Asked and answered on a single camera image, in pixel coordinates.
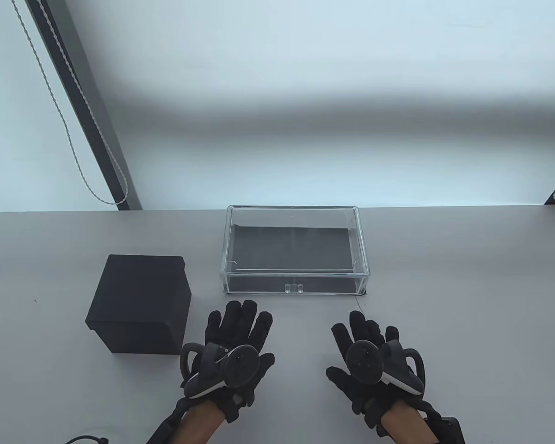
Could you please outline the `person's right hand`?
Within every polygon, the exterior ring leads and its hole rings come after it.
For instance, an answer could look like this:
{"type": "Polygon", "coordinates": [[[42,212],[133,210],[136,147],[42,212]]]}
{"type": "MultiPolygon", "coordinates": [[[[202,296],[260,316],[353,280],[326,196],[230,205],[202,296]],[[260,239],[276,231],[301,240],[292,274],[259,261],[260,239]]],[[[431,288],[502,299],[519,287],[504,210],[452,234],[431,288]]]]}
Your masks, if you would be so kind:
{"type": "Polygon", "coordinates": [[[380,436],[392,436],[385,420],[396,407],[408,407],[418,417],[429,415],[430,408],[423,398],[423,359],[415,349],[401,345],[398,328],[389,326],[382,332],[375,320],[352,311],[349,325],[337,323],[331,332],[346,368],[328,367],[326,376],[370,429],[380,436]]]}

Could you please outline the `person's left hand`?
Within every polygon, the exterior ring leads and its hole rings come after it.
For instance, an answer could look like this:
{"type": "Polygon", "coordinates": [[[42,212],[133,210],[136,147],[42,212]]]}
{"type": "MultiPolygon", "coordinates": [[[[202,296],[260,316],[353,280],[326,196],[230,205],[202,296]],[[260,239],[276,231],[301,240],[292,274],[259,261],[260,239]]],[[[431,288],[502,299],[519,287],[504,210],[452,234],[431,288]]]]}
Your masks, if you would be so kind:
{"type": "Polygon", "coordinates": [[[232,300],[223,314],[212,311],[204,343],[186,343],[181,349],[179,414],[210,401],[231,423],[241,408],[252,406],[257,385],[275,364],[275,355],[262,351],[272,323],[271,313],[258,312],[252,300],[232,300]]]}

